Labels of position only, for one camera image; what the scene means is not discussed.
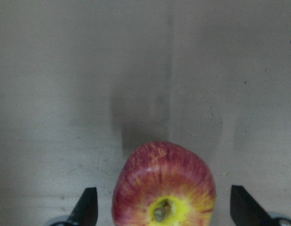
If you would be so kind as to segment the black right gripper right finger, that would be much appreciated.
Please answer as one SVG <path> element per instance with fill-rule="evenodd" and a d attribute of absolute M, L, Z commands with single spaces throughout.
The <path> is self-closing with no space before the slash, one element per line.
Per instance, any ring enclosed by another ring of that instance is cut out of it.
<path fill-rule="evenodd" d="M 232 185 L 230 216 L 236 226 L 291 226 L 291 219 L 271 217 L 240 185 Z"/>

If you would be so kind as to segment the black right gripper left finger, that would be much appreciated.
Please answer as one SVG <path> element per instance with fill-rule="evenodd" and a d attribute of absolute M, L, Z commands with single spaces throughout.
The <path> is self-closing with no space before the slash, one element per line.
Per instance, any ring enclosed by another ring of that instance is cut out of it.
<path fill-rule="evenodd" d="M 85 188 L 66 220 L 67 226 L 95 226 L 98 220 L 97 188 Z"/>

